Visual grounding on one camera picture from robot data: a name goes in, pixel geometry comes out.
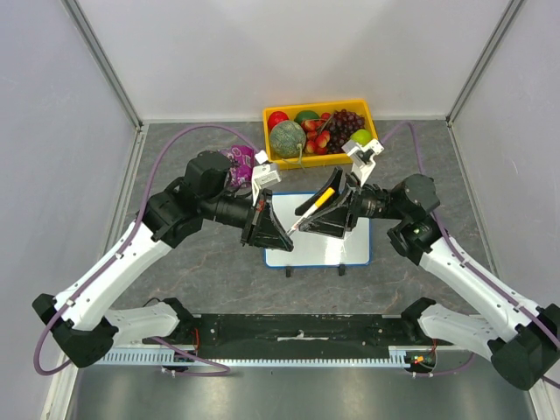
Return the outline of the white marker with yellow cap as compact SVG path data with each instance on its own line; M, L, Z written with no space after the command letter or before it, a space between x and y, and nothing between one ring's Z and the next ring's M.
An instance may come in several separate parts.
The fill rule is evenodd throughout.
M317 210L319 210L335 193L332 187L328 187L303 213L302 216L291 226L287 231L287 235L291 236L293 233L298 231L299 226L310 216L312 216Z

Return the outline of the blue framed whiteboard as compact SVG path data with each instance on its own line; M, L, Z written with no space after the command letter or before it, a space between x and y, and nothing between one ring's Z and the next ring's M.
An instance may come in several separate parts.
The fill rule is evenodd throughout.
M285 228L297 220L295 208L312 196L311 192L274 192L272 204ZM271 269L369 265L373 258L373 236L369 220L359 220L356 228L342 239L296 232L291 237L291 252L265 249L264 263Z

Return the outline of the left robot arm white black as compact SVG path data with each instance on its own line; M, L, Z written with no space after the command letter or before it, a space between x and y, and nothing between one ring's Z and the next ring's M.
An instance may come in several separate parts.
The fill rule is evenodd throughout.
M204 221L239 228L243 245L293 250L272 206L270 186L281 179L277 165L254 167L248 197L229 189L231 167L225 155L201 152L183 176L143 202L123 237L80 280L33 301L46 330L76 367L96 363L121 344L155 338L182 344L194 338L200 322L175 297L131 310L111 306L153 263L199 232Z

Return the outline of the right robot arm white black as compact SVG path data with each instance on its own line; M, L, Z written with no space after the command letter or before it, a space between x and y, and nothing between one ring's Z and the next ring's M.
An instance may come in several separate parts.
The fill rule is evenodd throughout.
M414 345L430 338L462 347L490 361L515 388L529 390L559 361L559 307L524 297L469 256L434 215L439 204L433 179L423 174L383 189L336 168L295 214L302 219L298 230L336 238L360 219L396 221L387 232L396 253L439 278L479 314L463 315L423 297L402 313L402 337Z

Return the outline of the yellow plastic fruit bin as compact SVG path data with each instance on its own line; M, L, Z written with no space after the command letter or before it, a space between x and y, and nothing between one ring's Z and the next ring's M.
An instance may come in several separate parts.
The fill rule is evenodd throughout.
M283 170L349 164L346 144L377 140L363 99L268 107L262 119L269 161Z

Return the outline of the red cherry cluster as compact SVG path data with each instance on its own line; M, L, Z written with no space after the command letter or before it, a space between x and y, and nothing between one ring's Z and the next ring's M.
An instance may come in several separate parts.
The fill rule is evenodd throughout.
M327 145L330 143L330 133L328 131L329 123L332 115L324 113L319 116L318 120L304 121L300 126L306 134L306 143L304 152L308 155L325 155L327 153Z

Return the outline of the green pear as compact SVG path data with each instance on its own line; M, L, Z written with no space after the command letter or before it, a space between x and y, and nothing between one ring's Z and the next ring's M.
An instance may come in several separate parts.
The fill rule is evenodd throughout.
M373 139L373 136L366 129L358 129L350 136L350 139L357 144L365 146Z

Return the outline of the purple snack bag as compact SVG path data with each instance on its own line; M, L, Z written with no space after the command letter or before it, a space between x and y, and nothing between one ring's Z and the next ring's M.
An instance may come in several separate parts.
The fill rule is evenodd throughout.
M255 166L255 150L245 145L233 145L219 150L231 162L227 177L227 189L249 188Z

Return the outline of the green netted melon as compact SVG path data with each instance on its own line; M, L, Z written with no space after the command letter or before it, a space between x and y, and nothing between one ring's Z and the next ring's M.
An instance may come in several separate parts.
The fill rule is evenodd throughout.
M293 121L282 121L270 132L269 144L274 153L283 159L300 158L305 147L306 134Z

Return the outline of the purple grape bunch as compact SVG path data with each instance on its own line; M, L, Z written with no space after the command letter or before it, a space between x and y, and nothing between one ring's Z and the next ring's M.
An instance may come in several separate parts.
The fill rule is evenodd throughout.
M346 109L335 110L326 123L325 129L330 133L327 143L328 154L342 153L342 146L351 135L365 128L365 117Z

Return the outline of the dark green round fruit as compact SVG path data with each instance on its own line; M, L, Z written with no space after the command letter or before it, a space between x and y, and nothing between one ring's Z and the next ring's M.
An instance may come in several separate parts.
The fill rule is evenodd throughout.
M304 121L307 120L315 121L318 119L319 119L319 115L316 112L310 109L305 109L296 114L296 116L294 117L294 122L301 125Z

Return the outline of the red apple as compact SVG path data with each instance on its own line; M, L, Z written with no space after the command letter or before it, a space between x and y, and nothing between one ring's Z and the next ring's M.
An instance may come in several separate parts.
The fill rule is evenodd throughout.
M283 111L274 111L269 115L267 120L268 130L272 131L279 123L289 120L290 118Z

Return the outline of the right aluminium frame post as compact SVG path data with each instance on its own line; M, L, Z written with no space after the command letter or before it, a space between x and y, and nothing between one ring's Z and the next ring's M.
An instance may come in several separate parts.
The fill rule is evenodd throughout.
M525 3L525 0L510 0L507 2L506 8L501 13L497 24L493 28L488 40L479 54L479 57L475 61L471 72L468 74L465 83L459 90L457 98L451 105L450 111L445 117L445 121L449 128L455 123L466 103L470 99L473 91L478 86L478 83Z

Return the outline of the aluminium frame post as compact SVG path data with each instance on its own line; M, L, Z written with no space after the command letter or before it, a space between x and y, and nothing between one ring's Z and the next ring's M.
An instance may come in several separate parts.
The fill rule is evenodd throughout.
M473 91L478 86L478 83L525 3L525 0L510 0L507 2L506 8L501 13L497 24L493 28L488 40L479 54L479 57L475 61L471 72L468 74L465 83L459 90L457 98L451 105L450 111L445 117L445 121L449 128L455 123L466 103L470 99Z
M120 78L118 77L116 70L112 66L110 59L104 51L102 43L96 36L95 30L82 9L80 2L76 0L61 0L61 3L76 26L82 40L86 44L87 49L90 51L96 65L99 67L105 81L108 83L110 90L121 105L125 115L128 117L132 125L137 130L140 130L144 125L142 118L139 116Z

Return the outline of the left aluminium frame post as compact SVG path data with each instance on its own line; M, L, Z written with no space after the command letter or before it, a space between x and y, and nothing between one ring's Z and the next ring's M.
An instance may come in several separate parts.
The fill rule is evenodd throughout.
M90 51L96 65L99 67L105 81L108 83L110 90L121 105L125 115L128 117L132 125L137 130L140 130L144 125L142 118L139 116L120 78L118 77L116 70L112 66L110 59L104 51L102 43L96 36L95 30L82 9L80 2L76 0L61 0L61 3L76 26L82 40L86 44L87 49Z

